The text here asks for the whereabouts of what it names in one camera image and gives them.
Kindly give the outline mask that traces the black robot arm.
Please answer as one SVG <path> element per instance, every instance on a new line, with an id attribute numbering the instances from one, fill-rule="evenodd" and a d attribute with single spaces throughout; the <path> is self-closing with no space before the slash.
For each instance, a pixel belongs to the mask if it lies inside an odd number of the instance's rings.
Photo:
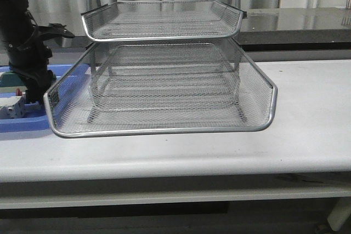
<path id="1" fill-rule="evenodd" d="M 74 36 L 62 24 L 38 25 L 28 0 L 1 0 L 1 46 L 7 52 L 10 70 L 27 88 L 26 102 L 43 104 L 43 96 L 55 80 L 47 68 L 52 51 L 44 41 Z"/>

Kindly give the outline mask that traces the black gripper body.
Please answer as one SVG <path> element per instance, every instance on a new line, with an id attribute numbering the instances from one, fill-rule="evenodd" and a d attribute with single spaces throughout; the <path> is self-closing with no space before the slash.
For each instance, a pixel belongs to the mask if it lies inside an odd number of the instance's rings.
<path id="1" fill-rule="evenodd" d="M 59 23 L 38 26 L 32 23 L 7 24 L 7 52 L 10 68 L 27 86 L 50 86 L 53 73 L 47 69 L 52 51 L 44 41 L 53 38 L 72 39 L 75 35 Z"/>

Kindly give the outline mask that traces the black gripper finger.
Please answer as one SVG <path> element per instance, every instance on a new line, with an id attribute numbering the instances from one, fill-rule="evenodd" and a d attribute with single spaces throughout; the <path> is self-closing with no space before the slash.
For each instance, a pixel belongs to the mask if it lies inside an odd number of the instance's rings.
<path id="1" fill-rule="evenodd" d="M 46 92 L 45 86 L 39 86 L 35 80 L 27 80 L 25 82 L 27 90 L 25 91 L 25 98 L 27 103 L 36 103 L 43 105 L 43 96 Z"/>

